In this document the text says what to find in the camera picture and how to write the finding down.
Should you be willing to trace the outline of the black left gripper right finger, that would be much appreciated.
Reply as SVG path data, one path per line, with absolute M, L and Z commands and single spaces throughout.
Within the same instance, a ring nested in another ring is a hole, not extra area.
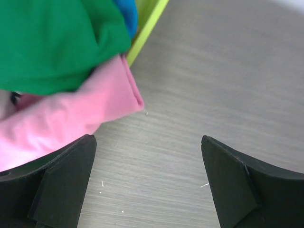
M 203 136 L 201 151 L 222 228 L 302 228 L 304 175 Z

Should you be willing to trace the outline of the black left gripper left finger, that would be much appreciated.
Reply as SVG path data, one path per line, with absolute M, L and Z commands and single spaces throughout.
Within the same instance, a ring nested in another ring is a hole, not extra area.
M 76 228 L 97 141 L 85 135 L 64 148 L 0 173 L 2 228 Z

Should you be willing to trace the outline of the green t shirt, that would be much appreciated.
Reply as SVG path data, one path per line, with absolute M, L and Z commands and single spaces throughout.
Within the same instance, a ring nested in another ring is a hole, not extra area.
M 37 95 L 77 90 L 131 38 L 111 0 L 3 0 L 0 87 Z

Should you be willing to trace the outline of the lime green plastic basin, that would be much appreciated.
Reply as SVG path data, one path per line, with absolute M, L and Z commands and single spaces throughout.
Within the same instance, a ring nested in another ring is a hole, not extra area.
M 136 0 L 138 12 L 138 30 L 133 38 L 131 48 L 126 55 L 131 66 L 150 36 L 169 0 Z

